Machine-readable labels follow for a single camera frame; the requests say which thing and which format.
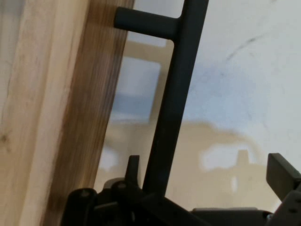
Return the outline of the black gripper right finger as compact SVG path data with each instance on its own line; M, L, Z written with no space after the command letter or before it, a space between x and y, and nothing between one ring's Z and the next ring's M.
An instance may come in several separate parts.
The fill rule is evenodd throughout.
M281 204L268 220L268 226L301 224L301 174L281 154L268 155L266 180Z

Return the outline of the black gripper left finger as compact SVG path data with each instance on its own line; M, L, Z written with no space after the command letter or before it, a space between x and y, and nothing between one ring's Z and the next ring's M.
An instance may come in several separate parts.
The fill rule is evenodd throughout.
M92 188L71 192L62 226L207 226L169 199L147 194L138 186L139 156L128 159L124 178L97 193Z

